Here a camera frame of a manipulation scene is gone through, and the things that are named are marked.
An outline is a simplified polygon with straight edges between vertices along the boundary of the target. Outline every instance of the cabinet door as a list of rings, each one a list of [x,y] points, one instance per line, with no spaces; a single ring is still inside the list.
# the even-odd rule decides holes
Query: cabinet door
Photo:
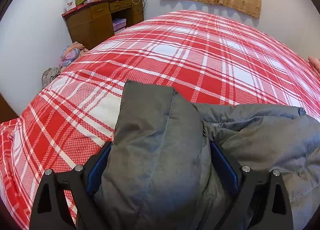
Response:
[[[133,15],[140,15],[143,14],[143,7],[142,6],[137,6],[133,8]]]
[[[69,28],[69,34],[72,42],[79,42],[88,50],[96,46],[91,32],[90,22]]]
[[[144,17],[143,17],[142,13],[133,16],[133,24],[134,25],[142,22],[143,20],[144,20]]]
[[[111,15],[105,15],[90,22],[95,46],[115,35]]]

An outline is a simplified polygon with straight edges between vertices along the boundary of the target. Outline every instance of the red and white checkered blanket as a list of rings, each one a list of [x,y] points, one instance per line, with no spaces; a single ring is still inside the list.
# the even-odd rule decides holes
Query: red and white checkered blanket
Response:
[[[192,102],[304,107],[320,120],[320,80],[272,37],[201,11],[178,11],[126,29],[71,64],[0,124],[0,194],[28,229],[41,176],[84,164],[112,138],[127,79],[173,86]],[[76,216],[67,193],[72,217]]]

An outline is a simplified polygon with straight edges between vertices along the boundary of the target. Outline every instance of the white wall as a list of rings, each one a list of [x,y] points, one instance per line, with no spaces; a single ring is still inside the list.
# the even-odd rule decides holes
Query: white wall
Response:
[[[18,115],[72,43],[64,11],[64,0],[13,0],[0,21],[0,92]]]
[[[185,0],[148,0],[145,19],[170,11],[202,10],[241,21],[286,44],[303,58],[320,58],[320,15],[311,0],[262,0],[260,19],[222,5]]]
[[[220,5],[148,0],[145,19],[181,9],[203,10],[256,27],[302,57],[320,58],[320,15],[310,0],[262,0],[260,19]],[[63,0],[13,0],[0,22],[0,92],[18,115],[41,89],[71,39]]]

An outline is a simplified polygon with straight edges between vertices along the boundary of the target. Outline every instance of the folded clothes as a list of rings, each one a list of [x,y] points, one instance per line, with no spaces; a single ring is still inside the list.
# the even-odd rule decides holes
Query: folded clothes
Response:
[[[76,0],[76,6],[83,4],[86,0]]]
[[[311,65],[314,72],[317,74],[317,76],[320,78],[320,60],[316,59],[312,56],[308,57],[309,64]]]
[[[61,72],[65,70],[72,62],[82,57],[89,50],[84,47],[84,45],[74,42],[72,45],[68,46],[61,55],[61,61],[59,66],[61,67]]]

